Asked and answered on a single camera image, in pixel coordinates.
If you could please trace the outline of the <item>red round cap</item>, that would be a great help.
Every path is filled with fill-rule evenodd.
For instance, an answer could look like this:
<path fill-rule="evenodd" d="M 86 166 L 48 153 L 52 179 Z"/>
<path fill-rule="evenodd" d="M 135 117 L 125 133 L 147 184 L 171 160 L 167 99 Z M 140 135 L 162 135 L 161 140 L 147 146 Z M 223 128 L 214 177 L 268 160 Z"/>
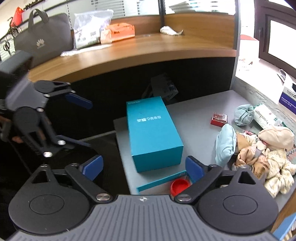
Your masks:
<path fill-rule="evenodd" d="M 171 183 L 170 195 L 172 197 L 175 197 L 190 186 L 191 186 L 191 183 L 188 180 L 178 178 Z"/>

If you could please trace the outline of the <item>teal open box tray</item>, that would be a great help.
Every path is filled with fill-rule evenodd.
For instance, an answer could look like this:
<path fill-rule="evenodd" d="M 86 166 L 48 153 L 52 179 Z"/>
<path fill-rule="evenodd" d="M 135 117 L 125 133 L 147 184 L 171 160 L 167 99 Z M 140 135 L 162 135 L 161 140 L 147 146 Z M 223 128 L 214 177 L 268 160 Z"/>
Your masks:
<path fill-rule="evenodd" d="M 170 176 L 161 178 L 156 181 L 152 181 L 148 184 L 137 187 L 137 193 L 139 195 L 163 195 L 170 194 L 170 186 L 176 179 L 185 179 L 192 184 L 191 179 L 186 171 L 181 171 Z"/>

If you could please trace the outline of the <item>teal box lid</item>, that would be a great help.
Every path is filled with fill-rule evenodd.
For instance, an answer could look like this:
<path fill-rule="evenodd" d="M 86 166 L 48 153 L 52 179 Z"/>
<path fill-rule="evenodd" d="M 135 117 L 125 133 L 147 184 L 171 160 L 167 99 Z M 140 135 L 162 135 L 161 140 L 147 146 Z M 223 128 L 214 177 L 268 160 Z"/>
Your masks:
<path fill-rule="evenodd" d="M 183 142 L 161 97 L 126 103 L 131 156 L 138 173 L 181 163 Z"/>

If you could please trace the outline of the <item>red white box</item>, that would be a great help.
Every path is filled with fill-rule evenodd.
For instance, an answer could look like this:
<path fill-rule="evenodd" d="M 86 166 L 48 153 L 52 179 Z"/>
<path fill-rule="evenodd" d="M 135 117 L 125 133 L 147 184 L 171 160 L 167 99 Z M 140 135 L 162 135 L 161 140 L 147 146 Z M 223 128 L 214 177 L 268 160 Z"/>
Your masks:
<path fill-rule="evenodd" d="M 248 35 L 240 35 L 236 76 L 251 70 L 259 62 L 259 41 Z"/>

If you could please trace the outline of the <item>red flag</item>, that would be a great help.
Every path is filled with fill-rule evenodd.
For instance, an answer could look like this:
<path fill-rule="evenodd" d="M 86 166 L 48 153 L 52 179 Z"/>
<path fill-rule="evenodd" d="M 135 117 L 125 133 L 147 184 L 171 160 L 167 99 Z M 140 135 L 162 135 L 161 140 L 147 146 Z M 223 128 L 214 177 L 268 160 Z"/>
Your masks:
<path fill-rule="evenodd" d="M 16 11 L 14 13 L 14 16 L 13 16 L 13 18 L 11 20 L 11 23 L 10 23 L 11 27 L 17 27 L 23 22 L 22 13 L 23 13 L 23 9 L 20 8 L 20 7 L 17 7 Z"/>

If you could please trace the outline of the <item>white crumpled tissue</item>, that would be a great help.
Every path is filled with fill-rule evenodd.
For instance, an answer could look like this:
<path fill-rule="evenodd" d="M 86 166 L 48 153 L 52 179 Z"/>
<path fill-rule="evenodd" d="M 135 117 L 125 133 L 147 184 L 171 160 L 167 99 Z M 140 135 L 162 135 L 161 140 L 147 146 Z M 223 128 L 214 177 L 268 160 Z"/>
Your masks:
<path fill-rule="evenodd" d="M 160 33 L 165 34 L 165 35 L 169 35 L 169 36 L 180 36 L 182 35 L 184 30 L 181 30 L 179 32 L 176 32 L 175 30 L 173 30 L 171 27 L 169 26 L 163 26 L 160 28 Z"/>

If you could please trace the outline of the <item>dark green patterned sock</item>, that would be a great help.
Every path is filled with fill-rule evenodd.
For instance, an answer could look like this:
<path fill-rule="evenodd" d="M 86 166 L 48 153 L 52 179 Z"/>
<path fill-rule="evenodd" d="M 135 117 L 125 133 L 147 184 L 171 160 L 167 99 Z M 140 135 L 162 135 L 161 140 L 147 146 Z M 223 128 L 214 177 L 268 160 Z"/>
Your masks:
<path fill-rule="evenodd" d="M 293 148 L 290 150 L 286 150 L 287 159 L 292 163 L 296 164 L 296 146 L 293 145 Z"/>

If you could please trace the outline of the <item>white bandage packet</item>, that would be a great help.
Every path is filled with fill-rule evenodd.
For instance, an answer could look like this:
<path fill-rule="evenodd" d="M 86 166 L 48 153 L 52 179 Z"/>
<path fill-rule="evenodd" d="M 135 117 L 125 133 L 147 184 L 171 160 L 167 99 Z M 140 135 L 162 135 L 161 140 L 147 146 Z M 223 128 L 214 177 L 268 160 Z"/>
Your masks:
<path fill-rule="evenodd" d="M 287 125 L 263 103 L 254 107 L 254 120 L 263 129 L 270 126 L 287 127 Z"/>

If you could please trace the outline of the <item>light blue balled sock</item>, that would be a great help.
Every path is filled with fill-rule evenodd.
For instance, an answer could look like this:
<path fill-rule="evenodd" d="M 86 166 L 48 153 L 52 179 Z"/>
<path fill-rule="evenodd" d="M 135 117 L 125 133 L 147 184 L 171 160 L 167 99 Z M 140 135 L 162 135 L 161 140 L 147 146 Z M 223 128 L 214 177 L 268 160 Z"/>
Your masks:
<path fill-rule="evenodd" d="M 238 106 L 234 111 L 234 122 L 237 126 L 247 126 L 254 119 L 254 107 L 250 104 Z"/>

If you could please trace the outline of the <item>glass desk partition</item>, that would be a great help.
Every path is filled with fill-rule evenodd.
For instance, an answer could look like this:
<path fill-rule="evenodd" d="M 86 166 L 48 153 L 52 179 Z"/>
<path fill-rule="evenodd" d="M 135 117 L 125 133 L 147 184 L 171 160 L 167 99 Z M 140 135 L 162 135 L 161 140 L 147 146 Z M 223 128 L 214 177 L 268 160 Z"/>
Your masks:
<path fill-rule="evenodd" d="M 17 7 L 23 9 L 22 20 L 26 21 L 30 11 L 37 8 L 49 16 L 66 13 L 71 22 L 74 15 L 87 11 L 113 10 L 114 18 L 138 15 L 158 15 L 185 12 L 217 12 L 234 15 L 235 1 L 1 1 L 1 24 L 8 26 L 8 19 Z"/>

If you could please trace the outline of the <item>orange tissue pack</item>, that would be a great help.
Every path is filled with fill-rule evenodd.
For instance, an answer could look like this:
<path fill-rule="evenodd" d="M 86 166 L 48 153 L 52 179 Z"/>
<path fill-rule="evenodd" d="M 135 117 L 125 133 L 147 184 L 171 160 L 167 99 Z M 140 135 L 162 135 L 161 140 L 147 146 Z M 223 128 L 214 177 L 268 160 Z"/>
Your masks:
<path fill-rule="evenodd" d="M 128 23 L 111 24 L 101 30 L 100 43 L 110 44 L 135 37 L 134 25 Z"/>

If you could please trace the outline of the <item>light blue folded cloth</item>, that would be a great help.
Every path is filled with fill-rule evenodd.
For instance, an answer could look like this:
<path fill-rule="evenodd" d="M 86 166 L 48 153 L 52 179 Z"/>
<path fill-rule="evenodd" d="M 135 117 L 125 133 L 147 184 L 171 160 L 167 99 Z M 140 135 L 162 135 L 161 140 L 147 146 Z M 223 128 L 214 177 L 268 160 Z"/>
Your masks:
<path fill-rule="evenodd" d="M 225 124 L 222 126 L 215 142 L 215 162 L 217 165 L 224 167 L 234 155 L 237 144 L 237 136 L 234 128 Z"/>

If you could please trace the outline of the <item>blue white glove box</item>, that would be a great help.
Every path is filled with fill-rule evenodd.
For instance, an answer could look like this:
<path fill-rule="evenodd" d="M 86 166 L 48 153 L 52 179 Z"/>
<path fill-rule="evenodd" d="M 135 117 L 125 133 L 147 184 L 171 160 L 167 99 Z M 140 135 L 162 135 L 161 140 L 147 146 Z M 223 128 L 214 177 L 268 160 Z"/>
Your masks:
<path fill-rule="evenodd" d="M 296 92 L 295 82 L 286 79 L 283 85 L 283 91 L 279 99 L 279 103 L 285 106 L 287 109 L 295 113 L 296 110 Z"/>

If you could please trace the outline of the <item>small red plastic case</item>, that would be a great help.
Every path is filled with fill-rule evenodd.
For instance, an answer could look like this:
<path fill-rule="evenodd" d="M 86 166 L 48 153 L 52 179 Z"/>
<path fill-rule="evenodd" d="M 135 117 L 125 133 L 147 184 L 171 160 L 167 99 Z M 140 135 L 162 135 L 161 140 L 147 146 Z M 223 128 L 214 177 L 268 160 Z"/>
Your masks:
<path fill-rule="evenodd" d="M 222 127 L 228 122 L 228 116 L 224 113 L 213 113 L 211 118 L 211 125 Z"/>

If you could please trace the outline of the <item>cream beige cloth bundle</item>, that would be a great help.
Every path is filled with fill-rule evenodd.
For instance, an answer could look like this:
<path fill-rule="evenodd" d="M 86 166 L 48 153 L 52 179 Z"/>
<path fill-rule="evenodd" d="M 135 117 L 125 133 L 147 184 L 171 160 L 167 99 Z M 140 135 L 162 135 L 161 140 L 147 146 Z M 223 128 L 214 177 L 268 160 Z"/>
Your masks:
<path fill-rule="evenodd" d="M 270 126 L 261 130 L 258 137 L 270 146 L 290 150 L 293 148 L 295 134 L 284 126 Z"/>

